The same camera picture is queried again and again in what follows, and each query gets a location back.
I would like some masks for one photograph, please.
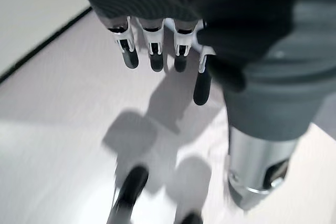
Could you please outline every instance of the black fingertip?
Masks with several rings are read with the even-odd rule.
[[[149,172],[144,166],[136,166],[130,171],[119,192],[118,201],[134,206],[148,180]]]
[[[205,69],[203,73],[198,73],[195,89],[194,89],[194,102],[197,105],[204,105],[210,94],[211,76]]]
[[[180,55],[175,56],[174,67],[177,72],[183,72],[187,66],[187,57]]]
[[[203,221],[199,214],[192,212],[183,219],[181,224],[203,224]]]
[[[150,55],[151,68],[155,72],[160,72],[163,69],[163,56],[162,54]]]
[[[130,52],[129,49],[124,48],[122,56],[124,58],[124,62],[126,66],[130,69],[134,69],[139,65],[138,54],[136,53],[136,49],[133,52]]]

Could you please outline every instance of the white wall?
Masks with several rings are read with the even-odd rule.
[[[0,75],[88,5],[87,0],[0,0]]]

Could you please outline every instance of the black object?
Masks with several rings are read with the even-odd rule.
[[[193,212],[187,215],[187,217],[183,219],[181,224],[203,224],[203,220],[199,216],[199,214]]]
[[[183,72],[187,66],[187,57],[184,56],[186,46],[180,46],[180,55],[175,56],[174,67],[177,72]]]
[[[126,203],[133,207],[138,196],[148,180],[148,170],[143,166],[136,166],[130,171],[119,192],[116,204]]]
[[[139,65],[139,59],[138,54],[136,53],[136,49],[134,48],[134,51],[131,52],[126,39],[121,40],[120,44],[122,49],[124,49],[125,51],[122,53],[122,56],[124,58],[126,66],[130,69],[136,68]]]
[[[195,89],[194,89],[194,102],[197,105],[204,105],[210,94],[211,76],[205,67],[203,73],[197,74]]]
[[[163,56],[158,54],[159,48],[157,43],[152,43],[153,54],[149,55],[151,68],[155,72],[160,72],[163,69]]]

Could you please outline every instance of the white floor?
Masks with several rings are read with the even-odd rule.
[[[150,69],[124,66],[111,34],[91,13],[0,86],[0,223],[105,224],[114,185],[145,163],[149,182],[133,224],[171,224],[190,210],[205,224],[336,223],[336,142],[312,125],[286,183],[243,213],[225,183],[227,121],[220,90],[192,102],[197,56]]]

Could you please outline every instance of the dark baseboard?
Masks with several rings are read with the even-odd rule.
[[[40,45],[34,48],[31,52],[22,57],[22,59],[18,60],[14,63],[3,75],[0,76],[0,84],[2,84],[8,77],[10,77],[13,73],[15,73],[20,67],[22,67],[27,61],[32,59],[35,55],[37,55],[42,49],[44,49],[48,44],[50,44],[53,40],[57,39],[62,33],[64,33],[67,29],[69,29],[73,24],[75,24],[78,20],[83,18],[92,10],[91,7],[85,9],[82,13],[80,13],[77,17],[73,18],[69,21],[64,27],[56,31],[49,38],[44,40]]]

